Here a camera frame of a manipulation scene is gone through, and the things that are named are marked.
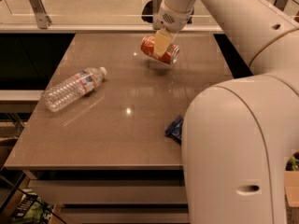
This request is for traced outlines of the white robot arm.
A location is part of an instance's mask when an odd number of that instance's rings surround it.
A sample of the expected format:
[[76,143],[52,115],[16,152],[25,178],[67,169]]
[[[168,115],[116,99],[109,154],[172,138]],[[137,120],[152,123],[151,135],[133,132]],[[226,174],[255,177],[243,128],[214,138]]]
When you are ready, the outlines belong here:
[[156,48],[201,1],[249,77],[213,85],[189,105],[182,163],[191,224],[287,224],[285,168],[298,149],[298,24],[265,0],[163,0]]

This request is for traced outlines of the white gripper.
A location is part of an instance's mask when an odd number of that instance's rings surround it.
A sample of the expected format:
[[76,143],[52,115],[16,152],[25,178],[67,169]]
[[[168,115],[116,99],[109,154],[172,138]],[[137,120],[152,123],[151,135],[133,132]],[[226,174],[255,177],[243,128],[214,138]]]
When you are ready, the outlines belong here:
[[192,14],[192,7],[185,7],[183,10],[170,7],[162,1],[158,12],[158,22],[163,26],[155,34],[154,54],[162,57],[171,44],[173,36],[181,31]]

